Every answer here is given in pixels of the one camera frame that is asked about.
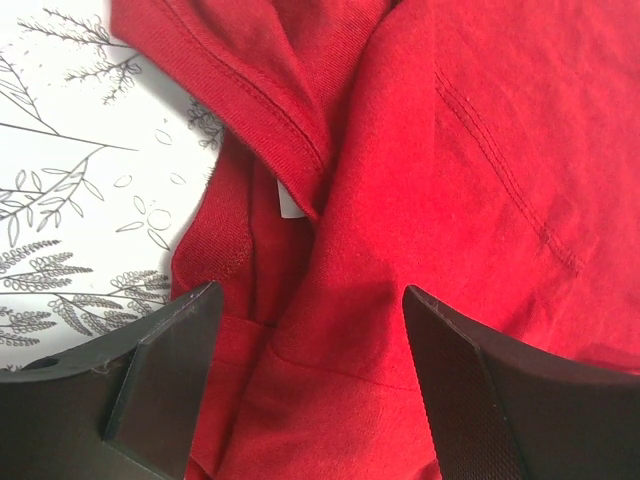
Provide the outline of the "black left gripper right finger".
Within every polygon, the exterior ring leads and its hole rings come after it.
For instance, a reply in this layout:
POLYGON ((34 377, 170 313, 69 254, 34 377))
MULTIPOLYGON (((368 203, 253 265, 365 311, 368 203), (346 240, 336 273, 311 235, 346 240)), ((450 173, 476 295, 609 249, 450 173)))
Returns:
POLYGON ((638 478, 638 377, 531 347, 416 286, 403 313, 442 478, 638 478))

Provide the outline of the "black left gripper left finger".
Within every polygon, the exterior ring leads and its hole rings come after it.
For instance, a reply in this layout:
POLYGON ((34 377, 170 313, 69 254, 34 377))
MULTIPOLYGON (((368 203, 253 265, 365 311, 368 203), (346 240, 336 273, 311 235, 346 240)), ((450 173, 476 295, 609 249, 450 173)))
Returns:
POLYGON ((222 310, 222 289, 209 283, 3 372, 2 478, 184 478, 222 310))

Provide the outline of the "dark red t shirt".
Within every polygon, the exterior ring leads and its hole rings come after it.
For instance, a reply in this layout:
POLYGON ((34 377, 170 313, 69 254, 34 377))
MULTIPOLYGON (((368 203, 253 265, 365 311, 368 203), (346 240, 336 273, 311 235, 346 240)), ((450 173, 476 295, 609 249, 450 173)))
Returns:
POLYGON ((401 299, 639 370, 635 1, 116 1, 219 116, 172 293, 225 305, 190 479, 434 479, 401 299))

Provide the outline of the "floral patterned table mat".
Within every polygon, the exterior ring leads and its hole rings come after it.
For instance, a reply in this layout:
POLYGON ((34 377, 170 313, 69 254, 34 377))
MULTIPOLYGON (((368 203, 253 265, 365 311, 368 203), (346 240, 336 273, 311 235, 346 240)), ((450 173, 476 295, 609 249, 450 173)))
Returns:
POLYGON ((165 305, 223 128, 106 1, 1 5, 1 367, 165 305))

